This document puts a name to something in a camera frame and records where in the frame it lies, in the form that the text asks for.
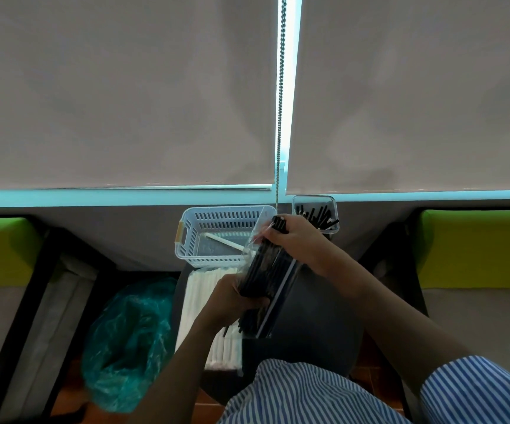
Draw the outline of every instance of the hand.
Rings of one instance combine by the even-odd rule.
[[[287,234],[266,228],[262,235],[274,244],[281,245],[294,259],[306,263],[316,274],[328,277],[343,250],[332,244],[309,221],[300,215],[281,214],[287,221]]]
[[[216,334],[222,327],[230,326],[248,309],[269,305],[267,297],[243,297],[237,291],[237,275],[224,275],[219,280],[208,301],[194,322],[200,328]]]

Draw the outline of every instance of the forearm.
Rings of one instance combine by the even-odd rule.
[[[216,332],[194,323],[180,348],[131,414],[128,424],[189,423]]]
[[[336,256],[328,278],[416,395],[434,370],[469,355],[463,345],[345,253]]]

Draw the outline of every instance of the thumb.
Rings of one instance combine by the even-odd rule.
[[[245,309],[264,308],[271,304],[268,297],[244,297],[243,304]]]
[[[277,245],[284,245],[284,240],[286,237],[286,235],[284,233],[280,233],[279,231],[277,231],[276,229],[273,229],[273,228],[266,228],[263,231],[263,236],[267,240],[271,241],[273,244],[277,244]]]

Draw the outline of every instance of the roller blind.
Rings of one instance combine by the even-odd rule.
[[[288,193],[510,189],[510,0],[303,0]]]
[[[277,0],[0,0],[0,189],[273,182]]]

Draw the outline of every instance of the round black table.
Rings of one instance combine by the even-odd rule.
[[[188,276],[186,264],[174,292],[172,327],[178,332]],[[327,280],[303,267],[268,339],[243,340],[243,375],[236,371],[205,371],[201,388],[225,405],[251,384],[259,363],[278,358],[305,362],[347,377],[357,361],[363,327]]]

